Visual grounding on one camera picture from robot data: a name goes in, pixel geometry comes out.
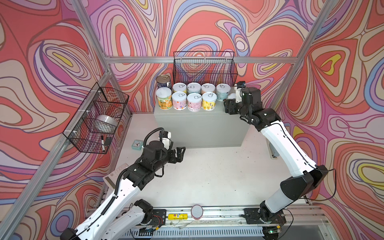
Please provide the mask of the teal can pull tab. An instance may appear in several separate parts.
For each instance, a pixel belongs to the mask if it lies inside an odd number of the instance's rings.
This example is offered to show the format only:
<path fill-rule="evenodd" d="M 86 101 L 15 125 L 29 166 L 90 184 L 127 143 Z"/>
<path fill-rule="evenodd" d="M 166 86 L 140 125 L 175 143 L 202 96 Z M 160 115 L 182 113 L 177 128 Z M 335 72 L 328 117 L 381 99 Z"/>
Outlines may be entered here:
<path fill-rule="evenodd" d="M 231 86 L 228 84 L 218 84 L 216 86 L 216 95 L 217 95 L 217 100 L 220 102 L 223 102 L 228 98 L 228 95 L 231 91 Z"/>

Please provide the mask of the orange pink can pull tab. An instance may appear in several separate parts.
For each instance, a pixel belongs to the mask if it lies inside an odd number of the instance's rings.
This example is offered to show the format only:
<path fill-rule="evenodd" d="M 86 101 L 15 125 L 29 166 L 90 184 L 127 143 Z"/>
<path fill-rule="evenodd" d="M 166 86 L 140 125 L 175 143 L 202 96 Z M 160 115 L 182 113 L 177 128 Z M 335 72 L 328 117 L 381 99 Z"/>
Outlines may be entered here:
<path fill-rule="evenodd" d="M 203 84 L 201 86 L 201 94 L 203 95 L 204 93 L 215 93 L 216 87 L 213 84 Z"/>

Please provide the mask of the pink can fruit print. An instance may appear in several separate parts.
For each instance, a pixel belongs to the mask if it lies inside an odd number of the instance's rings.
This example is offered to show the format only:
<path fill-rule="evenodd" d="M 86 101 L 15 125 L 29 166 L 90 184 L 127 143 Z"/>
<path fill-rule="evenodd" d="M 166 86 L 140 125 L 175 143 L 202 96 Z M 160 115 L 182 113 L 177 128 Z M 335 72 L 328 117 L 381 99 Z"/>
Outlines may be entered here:
<path fill-rule="evenodd" d="M 202 95 L 198 93 L 188 94 L 187 107 L 190 112 L 199 112 L 202 108 Z"/>

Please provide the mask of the teal can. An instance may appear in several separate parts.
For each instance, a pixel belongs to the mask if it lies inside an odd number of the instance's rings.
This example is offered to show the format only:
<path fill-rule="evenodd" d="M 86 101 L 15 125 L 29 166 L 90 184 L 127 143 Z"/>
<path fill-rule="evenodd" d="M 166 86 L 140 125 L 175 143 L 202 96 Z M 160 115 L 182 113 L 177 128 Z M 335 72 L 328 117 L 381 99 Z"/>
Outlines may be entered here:
<path fill-rule="evenodd" d="M 199 83 L 189 83 L 187 85 L 187 94 L 200 94 L 201 85 Z"/>

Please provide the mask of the yellow green can plastic lid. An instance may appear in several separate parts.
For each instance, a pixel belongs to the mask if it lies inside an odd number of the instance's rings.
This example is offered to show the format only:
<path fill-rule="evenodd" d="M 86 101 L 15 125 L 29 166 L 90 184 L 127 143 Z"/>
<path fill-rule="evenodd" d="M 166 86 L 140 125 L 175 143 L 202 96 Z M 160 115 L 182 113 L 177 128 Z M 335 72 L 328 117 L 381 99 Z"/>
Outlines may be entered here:
<path fill-rule="evenodd" d="M 162 110 L 169 110 L 173 107 L 172 90 L 167 87 L 158 88 L 156 90 L 158 105 Z"/>

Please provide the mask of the pink can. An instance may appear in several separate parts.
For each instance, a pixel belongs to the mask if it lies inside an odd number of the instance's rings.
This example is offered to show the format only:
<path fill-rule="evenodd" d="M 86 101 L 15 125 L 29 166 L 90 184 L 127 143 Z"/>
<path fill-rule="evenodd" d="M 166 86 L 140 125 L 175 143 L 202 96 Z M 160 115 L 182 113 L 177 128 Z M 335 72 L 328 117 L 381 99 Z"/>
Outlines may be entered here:
<path fill-rule="evenodd" d="M 172 94 L 172 103 L 175 110 L 181 111 L 187 108 L 187 94 L 184 92 L 175 92 Z"/>

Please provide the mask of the yellow can pull tab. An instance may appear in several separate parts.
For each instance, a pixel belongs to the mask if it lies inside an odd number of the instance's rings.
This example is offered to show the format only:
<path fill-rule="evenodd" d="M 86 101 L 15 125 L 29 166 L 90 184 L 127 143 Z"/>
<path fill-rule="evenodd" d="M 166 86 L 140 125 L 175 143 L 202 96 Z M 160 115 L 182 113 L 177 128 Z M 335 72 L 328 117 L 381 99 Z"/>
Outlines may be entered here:
<path fill-rule="evenodd" d="M 172 90 L 173 90 L 173 93 L 183 92 L 186 94 L 187 93 L 187 85 L 184 83 L 175 83 L 172 86 Z"/>

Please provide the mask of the dark blue tin can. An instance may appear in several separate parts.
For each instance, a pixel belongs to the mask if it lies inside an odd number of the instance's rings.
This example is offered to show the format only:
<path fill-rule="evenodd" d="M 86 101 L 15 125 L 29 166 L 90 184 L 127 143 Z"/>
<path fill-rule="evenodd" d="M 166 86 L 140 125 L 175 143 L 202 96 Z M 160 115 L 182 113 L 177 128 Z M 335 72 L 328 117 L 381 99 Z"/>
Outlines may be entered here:
<path fill-rule="evenodd" d="M 158 88 L 172 88 L 172 80 L 170 75 L 164 74 L 156 77 L 156 84 Z"/>

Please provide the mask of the green can pull tab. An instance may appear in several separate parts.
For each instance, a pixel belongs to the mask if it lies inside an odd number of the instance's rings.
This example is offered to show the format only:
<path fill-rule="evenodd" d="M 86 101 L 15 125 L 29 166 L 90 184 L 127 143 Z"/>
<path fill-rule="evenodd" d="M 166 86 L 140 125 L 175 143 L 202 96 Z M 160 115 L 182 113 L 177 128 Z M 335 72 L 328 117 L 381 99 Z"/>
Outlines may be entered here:
<path fill-rule="evenodd" d="M 236 100 L 236 93 L 229 94 L 227 100 Z"/>

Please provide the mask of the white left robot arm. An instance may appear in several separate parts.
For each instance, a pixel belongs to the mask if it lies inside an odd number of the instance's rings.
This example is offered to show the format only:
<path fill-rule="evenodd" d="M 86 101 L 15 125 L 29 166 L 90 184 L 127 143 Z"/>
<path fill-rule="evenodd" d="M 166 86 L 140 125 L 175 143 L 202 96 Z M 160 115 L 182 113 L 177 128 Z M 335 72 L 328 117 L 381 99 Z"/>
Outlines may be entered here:
<path fill-rule="evenodd" d="M 167 163 L 183 161 L 184 147 L 165 148 L 161 141 L 151 141 L 143 148 L 134 164 L 118 176 L 114 192 L 75 229 L 63 231 L 62 240 L 112 240 L 137 225 L 160 224 L 163 219 L 153 214 L 153 206 L 141 199 L 133 198 L 152 181 L 158 170 Z"/>

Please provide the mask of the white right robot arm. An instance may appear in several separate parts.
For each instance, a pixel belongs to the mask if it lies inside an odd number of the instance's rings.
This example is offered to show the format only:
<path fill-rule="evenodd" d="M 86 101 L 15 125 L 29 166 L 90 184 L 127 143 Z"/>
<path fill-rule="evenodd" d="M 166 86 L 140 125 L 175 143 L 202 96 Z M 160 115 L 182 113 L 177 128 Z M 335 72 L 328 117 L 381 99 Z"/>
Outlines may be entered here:
<path fill-rule="evenodd" d="M 269 224 L 287 206 L 316 189 L 329 170 L 317 165 L 296 143 L 274 109 L 263 108 L 261 91 L 255 87 L 237 87 L 236 97 L 224 101 L 225 112 L 238 114 L 240 119 L 252 125 L 282 157 L 291 177 L 280 183 L 280 188 L 261 202 L 257 216 L 260 222 Z"/>

